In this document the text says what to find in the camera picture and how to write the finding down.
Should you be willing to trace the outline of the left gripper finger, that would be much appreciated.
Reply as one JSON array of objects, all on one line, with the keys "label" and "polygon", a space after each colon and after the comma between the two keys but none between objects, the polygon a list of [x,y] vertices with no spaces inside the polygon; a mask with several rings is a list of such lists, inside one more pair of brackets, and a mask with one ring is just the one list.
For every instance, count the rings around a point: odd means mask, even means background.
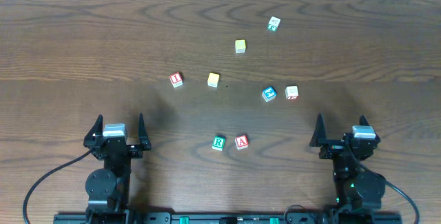
[{"label": "left gripper finger", "polygon": [[94,125],[91,127],[90,131],[85,135],[85,142],[94,142],[98,136],[101,136],[103,132],[103,116],[98,115]]},{"label": "left gripper finger", "polygon": [[141,145],[150,145],[150,140],[145,128],[145,122],[143,114],[139,114],[139,128],[138,128],[138,138]]}]

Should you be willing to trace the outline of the blue number 2 block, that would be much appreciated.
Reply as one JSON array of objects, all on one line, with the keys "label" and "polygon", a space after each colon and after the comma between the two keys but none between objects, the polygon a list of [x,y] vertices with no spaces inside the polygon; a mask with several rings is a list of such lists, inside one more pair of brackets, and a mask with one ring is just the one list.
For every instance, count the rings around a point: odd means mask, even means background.
[{"label": "blue number 2 block", "polygon": [[265,100],[265,102],[269,102],[271,100],[273,100],[274,98],[276,98],[277,93],[275,91],[275,89],[271,86],[269,86],[268,88],[265,88],[262,92],[262,98]]}]

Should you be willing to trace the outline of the red letter I block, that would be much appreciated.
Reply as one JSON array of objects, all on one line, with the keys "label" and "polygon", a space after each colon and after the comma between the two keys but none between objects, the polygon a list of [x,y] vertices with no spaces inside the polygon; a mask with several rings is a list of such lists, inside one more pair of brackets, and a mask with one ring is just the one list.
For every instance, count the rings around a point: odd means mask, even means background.
[{"label": "red letter I block", "polygon": [[183,78],[182,78],[180,72],[175,72],[174,74],[171,74],[170,75],[170,81],[171,81],[172,86],[174,88],[177,88],[177,87],[183,85]]}]

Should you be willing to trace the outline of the red letter A block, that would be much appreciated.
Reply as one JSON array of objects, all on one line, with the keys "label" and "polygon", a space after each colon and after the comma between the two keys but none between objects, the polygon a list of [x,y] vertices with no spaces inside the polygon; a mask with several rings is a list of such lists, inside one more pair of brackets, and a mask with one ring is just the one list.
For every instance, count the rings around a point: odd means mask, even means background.
[{"label": "red letter A block", "polygon": [[237,136],[235,138],[235,144],[238,150],[248,148],[249,141],[247,139],[247,136],[246,135]]}]

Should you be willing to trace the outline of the yellow top wooden block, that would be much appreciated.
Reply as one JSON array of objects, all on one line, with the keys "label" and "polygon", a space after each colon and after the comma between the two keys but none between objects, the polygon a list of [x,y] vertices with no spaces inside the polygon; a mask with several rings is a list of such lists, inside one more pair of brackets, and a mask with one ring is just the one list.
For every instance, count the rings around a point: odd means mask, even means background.
[{"label": "yellow top wooden block", "polygon": [[219,74],[213,73],[213,72],[209,73],[209,76],[208,76],[208,79],[207,79],[208,86],[213,87],[213,88],[217,88],[218,87],[219,79],[220,79],[220,75]]}]

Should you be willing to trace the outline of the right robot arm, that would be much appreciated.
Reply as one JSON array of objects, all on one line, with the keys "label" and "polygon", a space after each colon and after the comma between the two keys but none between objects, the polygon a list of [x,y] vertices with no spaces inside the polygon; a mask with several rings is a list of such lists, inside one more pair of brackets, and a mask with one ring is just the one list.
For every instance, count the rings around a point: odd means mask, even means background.
[{"label": "right robot arm", "polygon": [[341,139],[328,139],[325,123],[318,115],[309,145],[319,147],[320,159],[333,163],[337,205],[321,214],[319,223],[374,223],[373,212],[381,208],[385,178],[368,172],[361,161],[373,155],[380,137],[361,116],[359,124]]}]

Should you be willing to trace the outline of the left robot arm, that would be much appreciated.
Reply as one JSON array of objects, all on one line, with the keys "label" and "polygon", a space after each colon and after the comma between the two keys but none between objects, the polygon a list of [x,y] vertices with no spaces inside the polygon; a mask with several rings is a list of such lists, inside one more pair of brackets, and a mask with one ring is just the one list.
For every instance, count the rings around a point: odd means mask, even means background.
[{"label": "left robot arm", "polygon": [[143,158],[152,148],[143,115],[139,115],[139,142],[127,144],[125,124],[103,125],[100,115],[85,135],[83,145],[103,168],[93,171],[85,182],[88,193],[87,223],[138,223],[133,210],[128,209],[131,162]]}]

